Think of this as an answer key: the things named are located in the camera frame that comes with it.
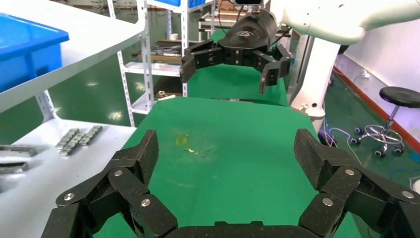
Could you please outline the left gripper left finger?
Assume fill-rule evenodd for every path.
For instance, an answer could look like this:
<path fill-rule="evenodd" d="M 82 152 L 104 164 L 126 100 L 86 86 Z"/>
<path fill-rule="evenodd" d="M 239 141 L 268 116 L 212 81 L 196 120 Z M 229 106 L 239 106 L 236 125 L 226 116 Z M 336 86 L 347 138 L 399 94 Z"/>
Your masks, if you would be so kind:
<path fill-rule="evenodd" d="M 167 236 L 177 219 L 148 188 L 158 153 L 155 130 L 117 151 L 102 171 L 57 197 L 42 237 L 91 238 L 116 214 L 139 238 Z"/>

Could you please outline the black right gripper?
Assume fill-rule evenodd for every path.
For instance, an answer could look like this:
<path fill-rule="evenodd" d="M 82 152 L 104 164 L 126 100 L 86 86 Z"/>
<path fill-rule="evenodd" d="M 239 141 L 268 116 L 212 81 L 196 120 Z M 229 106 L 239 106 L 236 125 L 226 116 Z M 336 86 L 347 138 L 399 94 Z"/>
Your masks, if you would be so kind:
<path fill-rule="evenodd" d="M 187 83 L 197 69 L 218 64 L 252 66 L 260 75 L 259 92 L 275 86 L 290 72 L 291 56 L 275 40 L 277 23 L 269 11 L 247 13 L 218 40 L 209 39 L 184 50 L 179 69 L 181 83 Z"/>

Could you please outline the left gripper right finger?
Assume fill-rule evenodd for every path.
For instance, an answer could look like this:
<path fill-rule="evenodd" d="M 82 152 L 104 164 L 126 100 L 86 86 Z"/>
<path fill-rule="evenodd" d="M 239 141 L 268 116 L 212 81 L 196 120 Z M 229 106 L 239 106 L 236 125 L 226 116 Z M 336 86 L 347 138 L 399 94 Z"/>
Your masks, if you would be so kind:
<path fill-rule="evenodd" d="M 383 238 L 419 237 L 418 193 L 365 169 L 345 150 L 321 144 L 304 128 L 296 132 L 294 154 L 317 191 L 300 227 L 331 238 L 352 213 Z"/>

